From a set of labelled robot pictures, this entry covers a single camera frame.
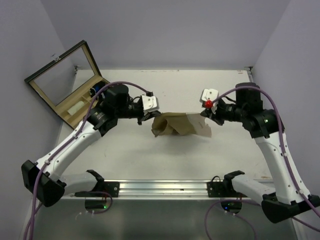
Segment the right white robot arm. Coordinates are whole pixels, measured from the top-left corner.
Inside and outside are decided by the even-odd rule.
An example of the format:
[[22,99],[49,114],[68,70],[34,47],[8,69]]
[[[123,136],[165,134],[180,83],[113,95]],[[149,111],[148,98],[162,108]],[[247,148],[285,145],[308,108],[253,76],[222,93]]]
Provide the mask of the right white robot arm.
[[200,96],[201,116],[219,126],[226,121],[241,123],[255,141],[267,163],[274,187],[249,178],[243,171],[227,173],[219,183],[207,183],[219,195],[243,195],[262,207],[272,223],[279,223],[312,210],[320,212],[320,198],[304,184],[287,145],[287,136],[272,98],[253,82],[243,82],[219,94],[205,88]]

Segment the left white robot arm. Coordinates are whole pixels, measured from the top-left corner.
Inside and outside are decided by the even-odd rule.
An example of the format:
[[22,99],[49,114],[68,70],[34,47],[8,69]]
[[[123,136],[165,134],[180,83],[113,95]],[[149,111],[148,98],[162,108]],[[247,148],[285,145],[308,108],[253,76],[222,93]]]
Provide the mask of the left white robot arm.
[[99,82],[90,88],[92,102],[83,120],[58,146],[35,162],[21,166],[24,186],[45,207],[56,204],[66,193],[61,176],[67,167],[91,144],[118,124],[119,119],[136,119],[138,125],[159,116],[159,101],[151,91],[132,98],[130,82]]

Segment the olive tan underwear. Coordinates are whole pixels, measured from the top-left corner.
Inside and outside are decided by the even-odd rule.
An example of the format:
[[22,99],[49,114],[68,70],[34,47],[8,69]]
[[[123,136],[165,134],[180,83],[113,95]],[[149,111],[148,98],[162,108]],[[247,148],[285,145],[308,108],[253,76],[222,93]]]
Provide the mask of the olive tan underwear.
[[159,136],[197,135],[211,138],[212,129],[199,113],[165,112],[154,118],[151,132]]

